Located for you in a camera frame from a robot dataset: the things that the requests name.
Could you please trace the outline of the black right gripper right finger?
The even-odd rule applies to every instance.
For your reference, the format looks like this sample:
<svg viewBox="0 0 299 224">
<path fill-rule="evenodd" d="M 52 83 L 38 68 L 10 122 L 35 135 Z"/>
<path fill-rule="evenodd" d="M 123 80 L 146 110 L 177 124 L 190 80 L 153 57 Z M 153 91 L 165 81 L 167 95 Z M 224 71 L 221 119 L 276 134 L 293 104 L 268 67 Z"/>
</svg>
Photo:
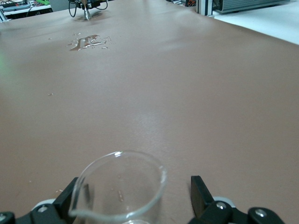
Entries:
<svg viewBox="0 0 299 224">
<path fill-rule="evenodd" d="M 191 177 L 191 203 L 194 211 L 194 218 L 190 220 L 192 224 L 227 224 L 232 219 L 232 207 L 214 200 L 199 175 Z"/>
</svg>

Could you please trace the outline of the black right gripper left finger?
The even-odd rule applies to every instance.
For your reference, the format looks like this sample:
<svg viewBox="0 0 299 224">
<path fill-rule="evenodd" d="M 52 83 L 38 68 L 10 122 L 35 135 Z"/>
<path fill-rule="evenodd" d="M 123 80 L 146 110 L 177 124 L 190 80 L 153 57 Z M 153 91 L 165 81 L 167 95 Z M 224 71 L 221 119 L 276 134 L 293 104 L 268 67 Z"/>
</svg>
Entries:
<svg viewBox="0 0 299 224">
<path fill-rule="evenodd" d="M 72 224 L 75 220 L 68 214 L 71 196 L 77 181 L 75 177 L 56 199 L 38 203 L 31 211 L 33 224 Z"/>
</svg>

